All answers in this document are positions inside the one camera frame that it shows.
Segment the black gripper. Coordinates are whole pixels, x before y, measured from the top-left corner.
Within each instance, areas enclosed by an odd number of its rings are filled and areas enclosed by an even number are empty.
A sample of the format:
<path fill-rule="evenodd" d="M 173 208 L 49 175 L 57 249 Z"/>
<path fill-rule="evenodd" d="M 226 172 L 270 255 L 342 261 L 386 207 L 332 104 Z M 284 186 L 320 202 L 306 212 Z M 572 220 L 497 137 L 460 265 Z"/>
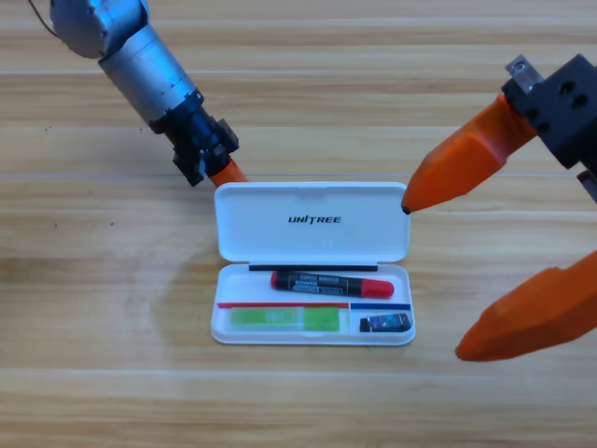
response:
<path fill-rule="evenodd" d="M 215 186 L 247 182 L 231 157 L 239 139 L 222 119 L 216 121 L 201 105 L 180 105 L 160 120 L 160 132 L 174 146 L 175 166 L 191 186 L 210 179 Z"/>
<path fill-rule="evenodd" d="M 596 66 L 577 54 L 549 77 L 519 55 L 506 65 L 503 94 L 430 151 L 402 200 L 407 214 L 464 196 L 538 136 L 596 198 Z"/>

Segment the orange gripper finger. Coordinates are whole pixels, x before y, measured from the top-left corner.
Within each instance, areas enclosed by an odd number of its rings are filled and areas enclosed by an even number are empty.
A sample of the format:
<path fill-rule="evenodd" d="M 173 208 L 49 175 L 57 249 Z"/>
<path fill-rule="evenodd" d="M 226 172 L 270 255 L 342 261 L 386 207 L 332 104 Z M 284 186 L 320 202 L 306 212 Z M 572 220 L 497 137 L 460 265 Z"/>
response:
<path fill-rule="evenodd" d="M 596 329 L 596 254 L 548 268 L 489 306 L 455 349 L 488 362 L 569 343 Z"/>

